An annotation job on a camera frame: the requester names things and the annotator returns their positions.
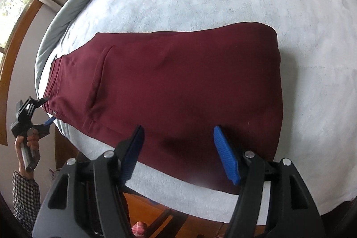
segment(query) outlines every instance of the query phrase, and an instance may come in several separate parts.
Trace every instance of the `wall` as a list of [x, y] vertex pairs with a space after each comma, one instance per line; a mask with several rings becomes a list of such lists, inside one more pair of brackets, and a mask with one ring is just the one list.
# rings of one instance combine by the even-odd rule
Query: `wall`
[[[37, 13], [21, 44], [19, 54], [12, 72], [10, 88], [8, 92], [8, 107], [6, 113], [6, 125], [8, 146], [0, 145], [0, 191], [4, 199], [12, 209], [12, 173], [18, 170], [19, 165], [14, 149], [14, 137], [10, 131], [10, 125], [15, 121], [15, 105], [19, 100], [26, 100], [29, 96], [36, 98], [34, 64], [38, 48], [55, 13], [43, 5]], [[33, 115], [33, 123], [40, 124], [48, 119], [48, 115], [41, 109], [37, 109]], [[40, 140], [40, 162], [35, 169], [35, 180], [40, 186], [41, 199], [47, 192], [46, 175], [49, 168], [55, 169], [54, 128], [51, 134]]]
[[[11, 76], [10, 89], [8, 93], [8, 108], [6, 113], [8, 128], [8, 146], [0, 145], [0, 192], [13, 208], [12, 202], [12, 173], [18, 170], [18, 161], [14, 149], [14, 138], [10, 132], [10, 124], [14, 121], [15, 105], [28, 96], [36, 97], [34, 85], [34, 67], [36, 54], [49, 24], [55, 16], [49, 7], [43, 5], [33, 20], [17, 56], [14, 71]], [[43, 123], [48, 115], [41, 109], [35, 111], [33, 122]], [[47, 193], [46, 182], [49, 181], [49, 168], [55, 169], [54, 128], [51, 134], [40, 140], [40, 162], [35, 169], [35, 180], [40, 186], [41, 201]]]

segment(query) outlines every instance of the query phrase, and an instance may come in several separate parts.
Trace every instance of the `blue gripper pad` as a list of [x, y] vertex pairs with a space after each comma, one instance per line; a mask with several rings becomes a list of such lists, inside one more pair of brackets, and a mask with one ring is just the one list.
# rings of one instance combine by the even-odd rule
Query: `blue gripper pad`
[[139, 126], [132, 137], [133, 140], [127, 149], [124, 159], [121, 162], [121, 183], [125, 183], [131, 179], [133, 171], [144, 144], [145, 133], [144, 128]]
[[241, 179], [238, 172], [238, 161], [219, 126], [216, 126], [213, 131], [213, 139], [227, 178], [233, 182], [233, 185], [237, 185]]
[[56, 117], [51, 117], [49, 120], [47, 120], [45, 123], [44, 123], [44, 126], [47, 126], [47, 125], [51, 125], [53, 123], [53, 121], [56, 120]]

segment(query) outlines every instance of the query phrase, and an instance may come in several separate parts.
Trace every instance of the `window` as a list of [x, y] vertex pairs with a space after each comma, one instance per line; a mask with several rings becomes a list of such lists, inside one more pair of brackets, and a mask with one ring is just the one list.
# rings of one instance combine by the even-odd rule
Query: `window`
[[42, 2], [0, 0], [0, 145], [7, 145], [6, 112], [12, 70], [20, 46]]
[[0, 0], [0, 64], [10, 35], [31, 0]]

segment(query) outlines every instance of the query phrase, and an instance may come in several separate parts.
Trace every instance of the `bed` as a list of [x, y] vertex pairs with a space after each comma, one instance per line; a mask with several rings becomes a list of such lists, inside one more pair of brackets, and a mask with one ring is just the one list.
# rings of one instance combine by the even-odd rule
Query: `bed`
[[[69, 0], [42, 40], [37, 95], [44, 95], [53, 60], [97, 32], [190, 32], [237, 22], [264, 23], [278, 35], [284, 116], [275, 160], [292, 159], [320, 214], [353, 200], [357, 0]], [[55, 124], [90, 159], [111, 149], [60, 120]], [[228, 222], [237, 201], [237, 195], [193, 186], [141, 163], [126, 185], [160, 204], [214, 221]], [[268, 201], [266, 183], [259, 225], [265, 224]]]

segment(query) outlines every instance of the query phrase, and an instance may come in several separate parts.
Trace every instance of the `wooden window frame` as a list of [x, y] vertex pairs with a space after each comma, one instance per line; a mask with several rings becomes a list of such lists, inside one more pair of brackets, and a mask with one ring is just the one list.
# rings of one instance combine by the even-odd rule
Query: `wooden window frame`
[[17, 54], [33, 19], [42, 5], [43, 3], [39, 0], [31, 0], [27, 4], [11, 32], [6, 48], [3, 49], [4, 56], [0, 65], [0, 145], [8, 145], [6, 128], [8, 90]]

